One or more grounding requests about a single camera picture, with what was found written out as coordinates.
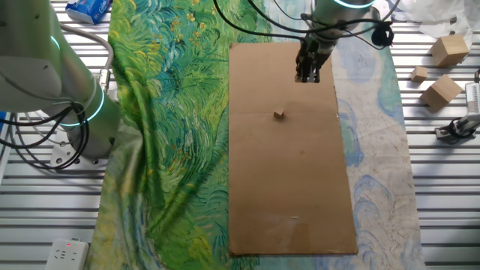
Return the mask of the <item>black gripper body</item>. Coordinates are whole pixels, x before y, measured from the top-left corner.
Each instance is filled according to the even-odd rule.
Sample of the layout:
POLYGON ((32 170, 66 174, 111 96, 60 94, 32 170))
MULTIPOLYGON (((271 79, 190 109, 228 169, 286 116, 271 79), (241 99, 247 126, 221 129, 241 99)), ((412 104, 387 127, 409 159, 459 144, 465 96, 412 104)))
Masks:
POLYGON ((321 68, 335 48, 334 40, 302 39, 295 63, 303 67, 321 68))

